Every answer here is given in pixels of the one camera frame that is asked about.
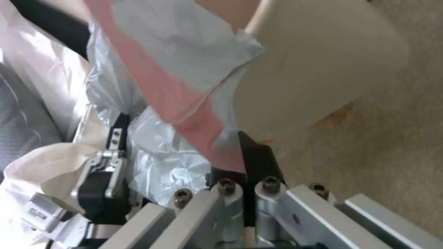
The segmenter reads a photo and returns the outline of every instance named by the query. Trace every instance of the machine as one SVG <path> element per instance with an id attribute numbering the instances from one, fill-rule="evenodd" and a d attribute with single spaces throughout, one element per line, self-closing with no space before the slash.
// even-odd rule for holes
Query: machine
<path id="1" fill-rule="evenodd" d="M 338 203 L 319 183 L 288 189 L 270 147 L 242 132 L 246 175 L 212 168 L 207 189 L 177 190 L 168 207 L 130 195 L 127 123 L 120 117 L 107 149 L 85 162 L 71 192 L 84 214 L 39 193 L 24 207 L 22 219 L 50 239 L 47 248 L 443 248 L 363 194 Z"/>

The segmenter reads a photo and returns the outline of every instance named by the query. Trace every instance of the metal bracket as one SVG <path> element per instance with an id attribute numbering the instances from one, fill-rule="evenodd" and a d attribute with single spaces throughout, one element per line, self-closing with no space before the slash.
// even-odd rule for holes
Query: metal bracket
<path id="1" fill-rule="evenodd" d="M 259 183 L 257 199 L 257 240 L 273 243 L 284 230 L 301 246 L 321 243 L 327 248 L 389 247 L 305 185 L 287 190 L 282 186 L 269 194 Z"/>
<path id="2" fill-rule="evenodd" d="M 95 157 L 88 159 L 77 184 L 71 191 L 71 197 L 78 198 L 78 191 L 90 173 L 106 171 L 112 172 L 112 176 L 105 191 L 105 197 L 114 198 L 124 179 L 126 159 L 122 155 L 122 151 L 118 150 L 101 150 L 97 152 Z"/>

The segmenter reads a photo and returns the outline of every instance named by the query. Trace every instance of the black plastic part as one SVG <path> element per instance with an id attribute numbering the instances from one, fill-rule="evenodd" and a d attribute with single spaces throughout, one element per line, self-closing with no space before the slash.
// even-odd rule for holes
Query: black plastic part
<path id="1" fill-rule="evenodd" d="M 40 0 L 11 0 L 11 3 L 24 18 L 87 59 L 86 45 L 90 33 L 86 23 L 82 23 Z"/>
<path id="2" fill-rule="evenodd" d="M 113 133 L 115 132 L 114 129 L 120 128 L 122 130 L 121 130 L 121 134 L 120 134 L 120 142 L 118 144 L 118 149 L 123 150 L 123 151 L 126 150 L 126 139 L 128 137 L 128 126 L 129 126 L 130 121 L 131 120 L 130 120 L 129 115 L 121 113 L 118 116 L 114 125 L 109 129 L 108 139 L 106 141 L 106 148 L 107 149 L 109 149 L 109 145 L 112 143 L 112 136 L 113 136 Z"/>
<path id="3" fill-rule="evenodd" d="M 84 216 L 94 224 L 123 225 L 130 211 L 129 188 L 123 182 L 117 197 L 105 198 L 112 172 L 92 172 L 78 191 L 78 202 L 85 210 Z"/>
<path id="4" fill-rule="evenodd" d="M 255 226 L 255 185 L 266 176 L 275 176 L 284 184 L 283 174 L 271 147 L 259 144 L 246 133 L 239 132 L 246 174 L 211 167 L 210 187 L 222 178 L 230 178 L 243 188 L 243 214 L 245 226 Z"/>

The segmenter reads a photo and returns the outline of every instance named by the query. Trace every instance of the hex socket bolt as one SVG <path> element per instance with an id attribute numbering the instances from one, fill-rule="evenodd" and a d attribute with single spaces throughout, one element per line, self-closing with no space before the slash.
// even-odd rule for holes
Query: hex socket bolt
<path id="1" fill-rule="evenodd" d="M 321 183 L 311 183 L 309 184 L 309 189 L 314 191 L 321 198 L 328 200 L 329 190 Z"/>
<path id="2" fill-rule="evenodd" d="M 218 181 L 218 192 L 222 196 L 229 196 L 235 192 L 235 182 L 229 178 L 223 178 Z"/>
<path id="3" fill-rule="evenodd" d="M 276 178 L 275 176 L 267 176 L 261 181 L 261 185 L 263 187 L 263 190 L 271 195 L 277 194 L 280 192 L 280 179 Z"/>
<path id="4" fill-rule="evenodd" d="M 174 200 L 174 206 L 177 208 L 184 208 L 186 204 L 192 199 L 192 192 L 187 188 L 182 188 L 174 193 L 172 198 Z"/>

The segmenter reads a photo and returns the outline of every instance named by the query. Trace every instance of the translucent plastic bag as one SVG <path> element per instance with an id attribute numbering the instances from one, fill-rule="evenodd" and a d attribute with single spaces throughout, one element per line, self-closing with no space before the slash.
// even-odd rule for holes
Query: translucent plastic bag
<path id="1" fill-rule="evenodd" d="M 0 62 L 17 73 L 70 141 L 87 104 L 88 62 L 22 17 L 9 0 L 0 0 Z"/>
<path id="2" fill-rule="evenodd" d="M 244 172 L 231 101 L 263 47 L 193 0 L 85 3 L 160 119 L 215 167 Z"/>

